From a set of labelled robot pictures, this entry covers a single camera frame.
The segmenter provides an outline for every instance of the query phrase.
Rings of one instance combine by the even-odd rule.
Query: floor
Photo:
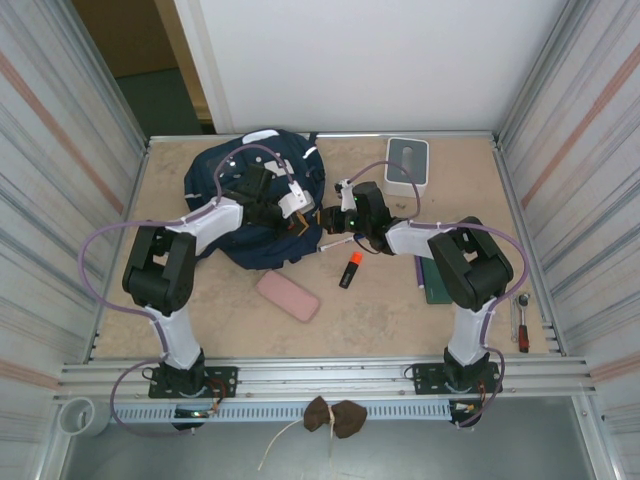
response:
[[[498,399],[475,431],[445,421],[367,421],[347,439],[301,425],[207,424],[194,437],[139,438],[110,425],[73,440],[65,480],[593,480],[570,398]]]
[[[183,177],[193,158],[222,140],[162,142],[152,146],[134,219],[173,219],[187,213]],[[486,225],[515,236],[515,228],[486,138],[432,138],[429,185],[420,219],[457,221],[476,215]],[[324,205],[338,204],[333,183],[384,158],[383,138],[320,139],[327,186]],[[362,178],[381,182],[383,169]],[[395,215],[415,208],[409,198],[387,197]],[[135,232],[129,232],[123,252],[129,252]],[[336,240],[325,237],[321,244]],[[522,262],[516,251],[498,244],[512,262],[516,276]],[[338,282],[351,245],[335,247],[286,265],[281,273],[321,300],[309,324],[289,317],[255,290],[264,272],[246,271],[216,252],[196,269],[189,303],[193,331],[209,357],[329,357],[440,355],[452,334],[455,307],[427,305],[418,289],[411,256],[367,254],[350,288]],[[110,299],[133,305],[120,282],[126,253],[120,257]],[[530,283],[523,290],[532,292]],[[528,311],[532,353],[546,353],[541,317],[535,298]],[[512,343],[509,305],[494,316],[489,341],[505,353],[517,353]],[[158,341],[146,321],[109,311],[100,328],[95,357],[143,357],[159,353]]]
[[[203,133],[180,70],[116,79],[145,136]]]

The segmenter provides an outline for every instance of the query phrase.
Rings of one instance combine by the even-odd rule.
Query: black mounting plate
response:
[[[166,385],[159,377],[160,368],[153,368],[151,375],[151,382],[149,385],[149,398],[208,398],[211,399],[214,396],[219,396],[218,389],[216,389],[215,395],[211,390],[211,386],[206,384],[203,390],[198,395],[193,397],[185,397],[180,392],[167,390]],[[238,386],[238,367],[204,367],[206,378],[215,378],[221,380],[225,386],[225,398],[232,398],[236,396],[236,387]]]
[[[478,384],[473,385],[471,388],[465,391],[457,391],[449,386],[447,378],[444,373],[444,363],[416,363],[411,365],[411,372],[413,375],[413,386],[416,390],[416,395],[443,395],[451,393],[459,394],[479,394]],[[495,362],[489,362],[487,368],[485,368],[478,378],[484,382],[487,395],[491,395],[498,383],[499,376],[498,364]]]

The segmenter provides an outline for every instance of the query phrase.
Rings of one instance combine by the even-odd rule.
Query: wooden tabletop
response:
[[[515,227],[502,183],[486,138],[431,138],[429,184],[422,197],[419,220],[458,221],[475,215],[515,236]],[[183,178],[194,157],[222,143],[207,140],[155,143],[144,175],[133,219],[171,220],[188,212]],[[325,206],[338,205],[335,181],[366,165],[383,160],[387,140],[380,137],[319,139],[327,173]],[[384,169],[373,169],[359,181],[382,185]],[[393,215],[407,216],[415,201],[386,196]],[[134,231],[128,233],[113,279],[111,301],[133,305],[121,288],[122,272]],[[341,238],[324,235],[320,244]],[[517,251],[496,240],[511,261],[516,278],[522,272]],[[454,305],[428,305],[416,284],[413,257],[365,253],[349,289],[338,286],[357,245],[334,247],[287,264],[280,273],[306,288],[321,307],[308,324],[290,317],[261,297],[255,285],[264,272],[243,270],[224,253],[216,252],[196,268],[189,302],[194,334],[209,357],[324,357],[441,354],[453,331]],[[533,292],[527,282],[523,291]],[[527,312],[532,353],[546,353],[535,297]],[[511,342],[508,302],[498,308],[489,334],[490,344],[517,353]],[[158,341],[141,317],[108,311],[103,319],[96,357],[141,357],[159,353]]]

